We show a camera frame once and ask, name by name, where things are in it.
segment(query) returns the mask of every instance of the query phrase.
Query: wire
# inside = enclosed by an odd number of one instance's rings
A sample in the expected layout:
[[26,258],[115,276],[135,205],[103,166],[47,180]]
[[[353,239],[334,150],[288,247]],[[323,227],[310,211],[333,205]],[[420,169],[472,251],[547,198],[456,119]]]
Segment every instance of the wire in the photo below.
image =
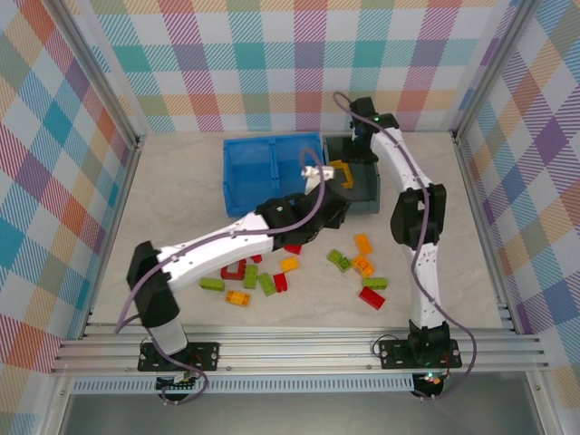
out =
[[157,272],[159,272],[164,266],[166,266],[169,263],[171,263],[172,261],[174,261],[174,259],[176,257],[184,256],[188,252],[190,252],[198,247],[202,247],[202,246],[206,245],[207,243],[215,242],[216,240],[219,240],[221,238],[236,237],[236,236],[242,236],[242,235],[244,235],[244,236],[263,236],[263,235],[274,235],[274,234],[285,233],[287,231],[292,231],[294,229],[301,227],[306,222],[308,222],[310,219],[312,219],[316,215],[316,213],[320,209],[320,206],[323,203],[324,190],[325,190],[324,171],[323,171],[322,162],[320,161],[320,159],[318,159],[318,156],[316,155],[316,153],[314,151],[310,150],[309,148],[304,148],[300,152],[300,164],[302,167],[305,166],[305,154],[310,154],[310,157],[312,157],[314,159],[316,167],[318,168],[318,171],[320,173],[320,190],[318,191],[318,197],[316,198],[316,202],[314,203],[314,207],[312,208],[312,210],[310,210],[310,213],[308,213],[305,217],[300,219],[298,222],[295,222],[294,224],[289,225],[287,227],[272,228],[272,229],[252,229],[252,230],[242,230],[242,231],[225,231],[223,233],[218,233],[218,234],[215,234],[215,235],[210,236],[208,238],[198,240],[197,242],[192,243],[191,245],[184,247],[183,249],[178,251],[175,255],[169,256],[166,259],[164,259],[163,261],[161,261],[160,263],[157,263],[154,267],[152,267],[150,270],[148,270],[145,275],[143,275],[141,277],[141,279],[137,282],[137,284],[135,284],[135,286],[131,290],[129,296],[127,297],[127,300],[125,301],[125,305],[121,309],[121,314],[119,315],[119,320],[117,322],[117,326],[115,326],[115,333],[117,334],[126,325],[127,321],[125,321],[123,319],[125,318],[125,316],[129,312],[129,308],[131,306],[131,303],[133,302],[133,300],[135,299],[135,296],[141,290],[143,285],[153,275],[155,275]]
[[377,339],[374,341],[374,343],[372,344],[372,346],[371,346],[371,352],[372,352],[372,354],[373,354],[374,356],[376,356],[377,358],[381,358],[381,357],[380,357],[379,355],[377,355],[377,352],[375,352],[375,351],[374,351],[374,346],[376,346],[376,345],[377,345],[377,343],[378,343],[378,342],[379,342],[379,341],[380,341],[382,338],[384,338],[384,337],[392,337],[392,338],[394,338],[395,340],[399,340],[399,338],[398,338],[398,337],[395,337],[395,336],[394,336],[392,333],[386,333],[385,335],[381,335],[379,338],[377,338]]
[[423,248],[423,244],[425,243],[425,235],[427,233],[427,225],[429,223],[429,210],[430,210],[429,192],[427,191],[427,188],[423,184],[423,181],[422,181],[421,177],[419,176],[419,172],[415,168],[415,165],[413,165],[412,160],[411,160],[411,157],[409,157],[409,154],[407,154],[407,152],[401,146],[401,144],[399,143],[399,141],[396,140],[381,125],[377,124],[376,122],[374,122],[372,120],[368,120],[368,119],[364,118],[363,116],[359,115],[358,113],[354,113],[348,107],[345,107],[338,100],[337,97],[342,97],[344,100],[347,100],[349,103],[351,103],[351,100],[346,95],[344,95],[342,92],[334,92],[333,93],[334,103],[339,108],[341,108],[345,113],[351,115],[352,117],[356,118],[359,121],[365,122],[365,123],[373,126],[375,129],[378,129],[382,134],[384,134],[390,141],[392,141],[392,143],[395,145],[395,148],[397,148],[397,150],[399,150],[399,152],[401,153],[401,155],[403,156],[403,158],[407,162],[407,165],[409,165],[409,168],[411,169],[411,173],[413,174],[413,177],[416,179],[416,181],[419,184],[419,187],[420,187],[420,189],[421,189],[421,191],[423,193],[423,203],[424,203],[425,208],[423,209],[423,220],[421,222],[420,235],[419,235],[419,242],[417,244],[417,250],[415,251],[415,255],[413,256],[413,259],[411,261],[411,275],[413,276],[413,279],[414,279],[415,283],[417,284],[417,287],[423,293],[423,295],[427,298],[427,300],[437,309],[437,311],[440,312],[440,314],[447,321],[449,321],[451,324],[454,324],[461,331],[463,331],[465,334],[467,334],[468,337],[469,337],[469,339],[471,340],[471,342],[473,344],[473,354],[471,355],[471,361],[469,362],[469,366],[468,366],[467,370],[465,371],[465,373],[463,373],[463,375],[461,376],[461,378],[459,378],[458,382],[455,385],[453,385],[449,390],[443,392],[437,398],[438,400],[444,399],[445,397],[448,397],[450,394],[452,394],[453,392],[455,392],[459,388],[459,386],[461,384],[463,384],[463,382],[465,382],[468,379],[469,374],[473,370],[473,367],[475,366],[475,361],[476,361],[476,359],[478,357],[478,343],[477,343],[477,341],[475,339],[475,335],[473,335],[473,333],[467,327],[465,327],[462,324],[460,324],[459,322],[457,322],[449,314],[447,314],[445,312],[445,310],[443,310],[443,308],[437,303],[437,301],[425,289],[425,287],[423,286],[423,284],[421,283],[421,281],[420,281],[420,279],[419,279],[419,277],[417,275],[417,262],[419,261],[419,256],[421,255],[421,249]]

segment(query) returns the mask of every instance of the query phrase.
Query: green lego brick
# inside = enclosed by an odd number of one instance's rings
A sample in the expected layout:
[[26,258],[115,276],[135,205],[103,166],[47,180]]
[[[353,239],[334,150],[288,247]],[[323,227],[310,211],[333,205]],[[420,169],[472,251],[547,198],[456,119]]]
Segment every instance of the green lego brick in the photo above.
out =
[[387,288],[387,278],[364,278],[362,280],[363,287],[369,287],[372,290],[384,290]]
[[343,254],[340,251],[333,249],[332,251],[330,251],[330,254],[328,255],[327,258],[328,261],[338,266],[338,262],[340,261],[341,258],[343,258]]
[[336,266],[340,269],[341,272],[346,272],[348,269],[353,267],[353,263],[351,262],[351,260],[349,260],[344,256],[343,258],[338,260]]
[[221,279],[216,278],[201,278],[199,280],[199,286],[206,290],[214,290],[216,292],[223,292],[226,290],[226,283]]
[[257,283],[257,266],[246,266],[246,274],[244,275],[244,288],[254,289]]
[[260,283],[260,286],[262,287],[262,290],[264,290],[264,294],[266,296],[270,296],[276,293],[276,286],[274,285],[272,276],[270,276],[269,274],[258,275],[257,282]]

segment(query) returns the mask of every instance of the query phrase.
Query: floor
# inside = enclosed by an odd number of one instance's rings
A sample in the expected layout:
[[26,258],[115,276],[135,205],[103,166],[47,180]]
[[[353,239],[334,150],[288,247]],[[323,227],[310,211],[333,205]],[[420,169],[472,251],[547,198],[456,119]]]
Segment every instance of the floor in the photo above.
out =
[[407,392],[205,394],[183,408],[163,406],[154,394],[77,395],[69,400],[61,435],[79,433],[539,435],[544,432],[524,373],[472,373],[448,399],[423,404]]
[[[153,246],[174,245],[201,237],[232,222],[222,194],[222,146],[226,137],[240,133],[168,133],[148,137],[124,210],[106,275],[94,307],[94,322],[116,322],[129,293],[125,282],[134,247],[151,240]],[[405,142],[424,172],[448,191],[445,228],[439,250],[441,301],[448,313],[469,327],[501,327],[496,297],[471,216],[463,180],[448,133],[406,133]],[[184,324],[277,326],[406,326],[411,297],[409,266],[392,240],[390,217],[398,192],[384,162],[382,210],[378,215],[351,216],[339,230],[325,229],[299,256],[302,266],[287,275],[289,289],[265,297],[249,290],[248,307],[228,304],[220,292],[192,285],[177,294]],[[364,232],[375,253],[369,256],[374,276],[384,276],[389,287],[380,311],[362,301],[361,278],[341,274],[326,260],[332,248],[355,256],[354,235]],[[260,272],[279,273],[284,250],[268,255]],[[218,277],[218,271],[212,276]],[[243,290],[229,281],[227,289]]]

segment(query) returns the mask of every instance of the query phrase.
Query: gray bin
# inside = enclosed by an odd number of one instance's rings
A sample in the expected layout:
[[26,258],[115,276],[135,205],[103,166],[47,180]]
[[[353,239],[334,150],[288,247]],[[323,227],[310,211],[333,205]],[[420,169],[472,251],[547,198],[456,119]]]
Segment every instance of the gray bin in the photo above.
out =
[[[323,136],[324,159],[326,164],[332,160],[340,160],[343,154],[343,142],[351,140],[349,134]],[[353,175],[353,188],[349,188],[349,197],[353,202],[348,210],[349,214],[364,215],[379,213],[381,208],[381,176],[376,163],[363,165],[349,163]],[[346,178],[341,170],[337,170],[335,179],[345,182]]]

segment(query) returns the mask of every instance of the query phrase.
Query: yellow lego brick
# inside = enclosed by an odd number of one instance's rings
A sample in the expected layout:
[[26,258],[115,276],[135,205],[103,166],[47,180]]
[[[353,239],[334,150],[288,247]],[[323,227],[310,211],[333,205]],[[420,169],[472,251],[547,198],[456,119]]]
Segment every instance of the yellow lego brick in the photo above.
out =
[[354,179],[353,174],[351,173],[351,168],[348,166],[348,163],[345,163],[341,160],[333,160],[330,162],[330,166],[335,169],[341,169],[344,172],[344,177],[346,181],[343,183],[343,187],[345,189],[352,189],[354,186]]
[[226,302],[235,305],[247,306],[250,303],[250,295],[248,293],[235,292],[230,290],[226,295]]
[[291,270],[300,267],[300,263],[298,263],[298,258],[291,256],[290,258],[280,261],[280,266],[282,267],[283,272],[290,272]]

